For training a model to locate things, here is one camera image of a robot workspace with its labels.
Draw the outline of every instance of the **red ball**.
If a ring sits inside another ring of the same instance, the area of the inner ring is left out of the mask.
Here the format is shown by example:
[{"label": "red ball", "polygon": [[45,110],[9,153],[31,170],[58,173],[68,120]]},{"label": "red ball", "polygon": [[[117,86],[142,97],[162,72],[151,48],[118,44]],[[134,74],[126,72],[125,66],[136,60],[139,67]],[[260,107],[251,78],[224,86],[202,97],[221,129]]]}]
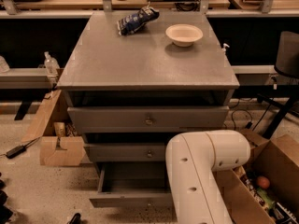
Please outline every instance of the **red ball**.
[{"label": "red ball", "polygon": [[270,180],[263,175],[259,175],[256,178],[256,185],[261,189],[268,189],[270,187]]}]

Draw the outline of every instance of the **green object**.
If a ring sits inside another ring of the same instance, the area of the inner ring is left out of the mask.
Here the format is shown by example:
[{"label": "green object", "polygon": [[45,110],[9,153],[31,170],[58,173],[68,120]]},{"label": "green object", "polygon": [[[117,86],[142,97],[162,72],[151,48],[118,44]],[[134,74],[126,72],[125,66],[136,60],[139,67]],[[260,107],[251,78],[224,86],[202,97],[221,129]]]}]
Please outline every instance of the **green object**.
[{"label": "green object", "polygon": [[263,200],[268,204],[269,206],[269,210],[271,210],[274,205],[275,205],[275,201],[273,201],[267,194],[267,192],[264,189],[261,188],[257,188],[256,191],[258,192],[258,194],[261,196],[261,198],[263,198]]}]

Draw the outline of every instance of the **open cardboard box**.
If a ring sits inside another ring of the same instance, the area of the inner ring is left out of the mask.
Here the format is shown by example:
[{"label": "open cardboard box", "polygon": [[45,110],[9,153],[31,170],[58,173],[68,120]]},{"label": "open cardboard box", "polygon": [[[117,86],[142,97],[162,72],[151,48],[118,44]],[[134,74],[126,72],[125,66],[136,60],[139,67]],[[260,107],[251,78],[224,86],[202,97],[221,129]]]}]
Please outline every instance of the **open cardboard box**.
[{"label": "open cardboard box", "polygon": [[[249,140],[251,167],[270,180],[271,198],[299,218],[299,144],[288,135],[267,140],[251,130],[241,131]],[[233,170],[215,174],[227,209],[236,224],[269,224],[275,221],[255,201]]]},{"label": "open cardboard box", "polygon": [[58,137],[55,136],[54,122],[69,122],[67,104],[62,91],[53,91],[45,95],[36,111],[23,143],[38,140],[40,144],[40,164],[47,166],[78,166],[85,151],[80,136],[62,137],[57,148]]}]

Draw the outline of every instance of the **blue snack bag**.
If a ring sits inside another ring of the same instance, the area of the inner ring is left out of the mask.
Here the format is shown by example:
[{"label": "blue snack bag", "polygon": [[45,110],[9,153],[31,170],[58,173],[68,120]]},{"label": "blue snack bag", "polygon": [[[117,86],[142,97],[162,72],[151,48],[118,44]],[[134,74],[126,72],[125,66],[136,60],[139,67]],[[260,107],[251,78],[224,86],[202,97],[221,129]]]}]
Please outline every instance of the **blue snack bag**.
[{"label": "blue snack bag", "polygon": [[117,22],[120,35],[131,35],[149,21],[159,18],[159,11],[150,6],[142,7],[137,13],[126,16]]}]

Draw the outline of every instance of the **closed drawer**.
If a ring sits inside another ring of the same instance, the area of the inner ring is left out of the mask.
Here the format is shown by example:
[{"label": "closed drawer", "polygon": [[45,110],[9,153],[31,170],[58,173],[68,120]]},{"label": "closed drawer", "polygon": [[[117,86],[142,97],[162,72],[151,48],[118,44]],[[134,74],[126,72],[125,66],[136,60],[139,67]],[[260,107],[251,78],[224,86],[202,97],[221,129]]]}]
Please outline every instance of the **closed drawer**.
[{"label": "closed drawer", "polygon": [[165,162],[97,163],[98,193],[90,196],[94,207],[172,206]]},{"label": "closed drawer", "polygon": [[90,161],[164,161],[164,143],[88,144]]},{"label": "closed drawer", "polygon": [[180,132],[221,127],[228,107],[70,107],[68,113],[79,133]]}]

